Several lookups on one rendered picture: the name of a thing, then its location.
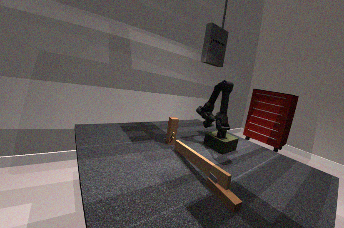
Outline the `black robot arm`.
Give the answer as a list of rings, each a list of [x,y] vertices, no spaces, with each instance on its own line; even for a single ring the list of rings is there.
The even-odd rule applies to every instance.
[[[218,130],[217,135],[215,137],[222,139],[222,140],[227,139],[227,137],[226,137],[227,130],[230,129],[230,126],[228,123],[228,117],[227,117],[227,108],[228,108],[228,102],[229,102],[229,94],[233,90],[233,86],[234,86],[234,84],[231,81],[226,81],[226,80],[215,85],[214,91],[213,91],[209,101],[206,102],[203,107],[199,106],[196,110],[197,113],[203,119],[209,120],[211,117],[210,114],[213,116],[212,112],[214,110],[214,104],[218,98],[220,91],[222,91],[220,112],[218,115],[216,115],[216,119],[215,119],[216,129]],[[222,126],[224,126],[224,127],[222,127]]]

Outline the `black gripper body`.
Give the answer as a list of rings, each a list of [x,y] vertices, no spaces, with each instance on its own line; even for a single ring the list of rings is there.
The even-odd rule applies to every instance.
[[[210,114],[210,113],[209,113],[209,114]],[[218,114],[219,114],[219,112],[216,113],[216,115],[218,115]],[[203,125],[204,125],[205,128],[209,127],[209,124],[215,121],[216,115],[215,115],[215,116],[212,116],[212,115],[210,114],[210,116],[211,116],[210,119],[209,119],[209,120],[204,120],[204,121],[203,121]]]

